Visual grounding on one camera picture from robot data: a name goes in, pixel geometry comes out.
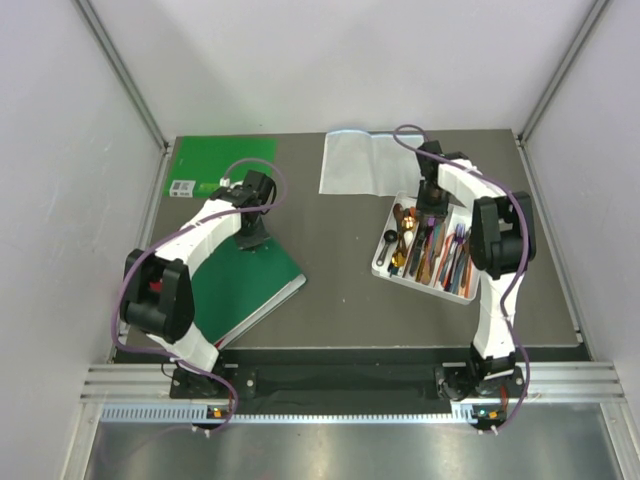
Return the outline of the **brown wooden spoon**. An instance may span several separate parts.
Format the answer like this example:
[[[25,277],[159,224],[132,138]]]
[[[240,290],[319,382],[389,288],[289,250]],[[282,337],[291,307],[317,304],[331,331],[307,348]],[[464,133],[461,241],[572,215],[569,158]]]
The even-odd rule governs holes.
[[[395,203],[392,209],[392,213],[396,221],[396,230],[397,230],[397,237],[398,237],[397,248],[401,252],[405,253],[406,243],[404,240],[404,227],[403,227],[403,221],[405,217],[404,207],[400,203]]]

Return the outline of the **white cutlery tray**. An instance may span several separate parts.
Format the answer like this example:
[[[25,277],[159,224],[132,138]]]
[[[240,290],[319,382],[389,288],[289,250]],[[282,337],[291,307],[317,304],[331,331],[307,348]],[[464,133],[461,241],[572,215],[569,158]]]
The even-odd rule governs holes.
[[[416,199],[396,195],[383,227],[371,273],[454,303],[468,305],[479,291],[466,242],[471,213],[451,204],[445,217],[421,218]]]

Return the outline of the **teal handled gold spoon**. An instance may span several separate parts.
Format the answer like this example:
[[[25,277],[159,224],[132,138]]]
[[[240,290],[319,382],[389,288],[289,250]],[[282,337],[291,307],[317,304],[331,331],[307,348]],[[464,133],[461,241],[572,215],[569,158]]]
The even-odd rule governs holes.
[[[396,249],[391,256],[391,260],[387,267],[387,271],[389,275],[390,276],[397,275],[399,271],[405,266],[405,263],[406,263],[406,256],[404,252],[400,249]]]

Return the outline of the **iridescent knife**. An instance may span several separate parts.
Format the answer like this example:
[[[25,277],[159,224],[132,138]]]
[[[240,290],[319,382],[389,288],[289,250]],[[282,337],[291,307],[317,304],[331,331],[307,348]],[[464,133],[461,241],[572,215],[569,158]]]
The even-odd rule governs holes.
[[[409,275],[411,277],[414,277],[416,275],[419,261],[424,249],[424,244],[431,234],[435,223],[436,219],[434,216],[425,216],[421,219],[419,228],[417,230],[417,236],[413,243],[413,251],[409,263]]]

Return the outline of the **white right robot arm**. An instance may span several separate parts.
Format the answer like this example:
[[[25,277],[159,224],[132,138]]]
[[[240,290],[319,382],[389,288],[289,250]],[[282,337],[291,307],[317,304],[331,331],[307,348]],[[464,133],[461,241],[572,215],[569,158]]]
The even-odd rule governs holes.
[[[521,279],[535,257],[532,199],[482,174],[470,160],[445,155],[437,141],[416,153],[417,209],[442,217],[455,198],[471,212],[469,253],[481,283],[480,316],[466,380],[476,394],[498,389],[514,369],[513,323]]]

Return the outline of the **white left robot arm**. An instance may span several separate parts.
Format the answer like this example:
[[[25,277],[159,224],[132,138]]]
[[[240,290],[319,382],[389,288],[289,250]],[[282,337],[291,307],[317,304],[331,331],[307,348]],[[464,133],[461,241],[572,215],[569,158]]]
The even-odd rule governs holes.
[[[231,237],[244,249],[261,245],[267,238],[262,216],[276,199],[276,183],[265,173],[250,170],[236,183],[225,176],[178,231],[126,260],[119,319],[188,364],[192,384],[205,396],[220,394],[227,374],[215,365],[218,349],[195,324],[192,276]]]

